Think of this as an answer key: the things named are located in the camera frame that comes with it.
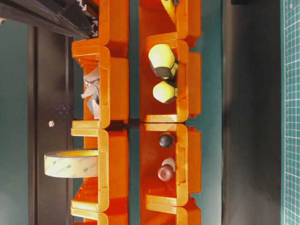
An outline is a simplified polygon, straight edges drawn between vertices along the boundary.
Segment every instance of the green cutting mat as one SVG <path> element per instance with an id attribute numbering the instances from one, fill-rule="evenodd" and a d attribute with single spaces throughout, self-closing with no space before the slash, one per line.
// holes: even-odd
<path id="1" fill-rule="evenodd" d="M 300 224 L 300 0 L 283 2 L 284 183 L 282 223 Z"/>

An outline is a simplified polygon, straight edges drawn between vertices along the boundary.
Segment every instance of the orange plastic bin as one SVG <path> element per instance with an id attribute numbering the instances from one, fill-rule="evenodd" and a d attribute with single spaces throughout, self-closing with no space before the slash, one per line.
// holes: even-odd
<path id="1" fill-rule="evenodd" d="M 152 94 L 153 87 L 161 82 L 151 69 L 148 52 L 156 44 L 171 47 L 179 67 L 177 69 L 178 97 L 165 105 Z M 147 43 L 140 61 L 140 119 L 145 122 L 185 122 L 202 112 L 201 54 L 189 52 L 185 41 L 159 41 Z"/>
<path id="2" fill-rule="evenodd" d="M 201 0 L 180 0 L 173 23 L 161 0 L 140 0 L 140 49 L 145 41 L 185 40 L 190 47 L 201 36 Z"/>
<path id="3" fill-rule="evenodd" d="M 88 127 L 106 128 L 111 120 L 129 118 L 129 67 L 128 60 L 114 58 L 105 46 L 72 48 L 72 55 L 87 75 L 99 65 L 100 77 L 100 119 L 91 121 Z M 84 101 L 84 120 L 94 120 Z"/>
<path id="4" fill-rule="evenodd" d="M 152 203 L 141 206 L 142 225 L 201 225 L 201 210 L 190 198 L 184 207 Z"/>
<path id="5" fill-rule="evenodd" d="M 73 216 L 84 218 L 84 223 L 74 225 L 128 225 L 127 201 L 114 201 L 105 212 L 71 210 Z"/>
<path id="6" fill-rule="evenodd" d="M 129 40 L 129 0 L 99 0 L 98 37 L 75 41 L 72 48 L 106 46 L 113 57 L 127 57 Z"/>
<path id="7" fill-rule="evenodd" d="M 159 145 L 159 137 L 170 132 L 176 144 L 170 148 Z M 176 172 L 163 182 L 158 168 L 164 159 L 173 157 Z M 140 126 L 141 196 L 147 203 L 184 206 L 190 194 L 201 191 L 201 133 L 183 124 L 141 124 Z"/>
<path id="8" fill-rule="evenodd" d="M 75 198 L 71 211 L 104 212 L 111 202 L 127 201 L 128 196 L 128 137 L 126 130 L 105 131 L 82 128 L 73 123 L 72 136 L 85 136 L 86 149 L 98 149 L 98 177 L 85 179 Z"/>

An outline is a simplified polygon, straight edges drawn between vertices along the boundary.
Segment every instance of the dark brown knob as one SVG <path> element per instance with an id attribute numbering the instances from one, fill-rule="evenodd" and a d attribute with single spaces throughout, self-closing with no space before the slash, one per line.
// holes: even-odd
<path id="1" fill-rule="evenodd" d="M 168 182 L 173 178 L 174 170 L 171 165 L 165 164 L 158 169 L 157 174 L 162 181 Z"/>
<path id="2" fill-rule="evenodd" d="M 159 137 L 159 145 L 163 148 L 169 148 L 173 145 L 174 142 L 174 137 L 171 133 L 166 132 L 163 133 L 160 137 Z"/>

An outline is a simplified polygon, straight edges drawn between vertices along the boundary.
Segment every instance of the roll of tape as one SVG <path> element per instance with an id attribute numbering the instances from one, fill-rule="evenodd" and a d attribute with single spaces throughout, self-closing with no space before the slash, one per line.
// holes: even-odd
<path id="1" fill-rule="evenodd" d="M 45 174 L 51 177 L 84 178 L 98 176 L 97 150 L 57 151 L 45 154 Z"/>

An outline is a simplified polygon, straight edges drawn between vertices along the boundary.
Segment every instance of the metal bolt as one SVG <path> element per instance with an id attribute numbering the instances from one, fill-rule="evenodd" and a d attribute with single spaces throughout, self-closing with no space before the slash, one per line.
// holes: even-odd
<path id="1" fill-rule="evenodd" d="M 49 127 L 54 127 L 54 125 L 55 125 L 55 123 L 54 123 L 54 121 L 49 121 Z"/>

